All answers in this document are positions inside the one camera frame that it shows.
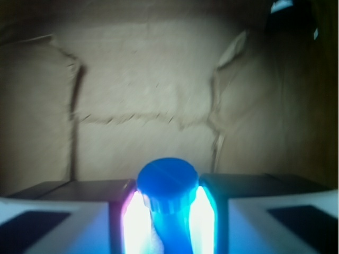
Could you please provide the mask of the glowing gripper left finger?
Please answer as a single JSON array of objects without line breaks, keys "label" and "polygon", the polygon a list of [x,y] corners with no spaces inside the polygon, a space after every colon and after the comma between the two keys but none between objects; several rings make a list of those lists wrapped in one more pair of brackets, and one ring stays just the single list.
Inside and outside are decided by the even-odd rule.
[{"label": "glowing gripper left finger", "polygon": [[1,253],[150,253],[133,179],[43,182],[1,198]]}]

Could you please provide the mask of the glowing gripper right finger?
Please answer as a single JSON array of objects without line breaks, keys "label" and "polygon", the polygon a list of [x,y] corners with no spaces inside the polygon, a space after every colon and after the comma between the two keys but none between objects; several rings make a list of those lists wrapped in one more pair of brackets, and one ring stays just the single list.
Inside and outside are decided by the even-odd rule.
[{"label": "glowing gripper right finger", "polygon": [[338,253],[338,190],[297,175],[203,174],[194,253]]}]

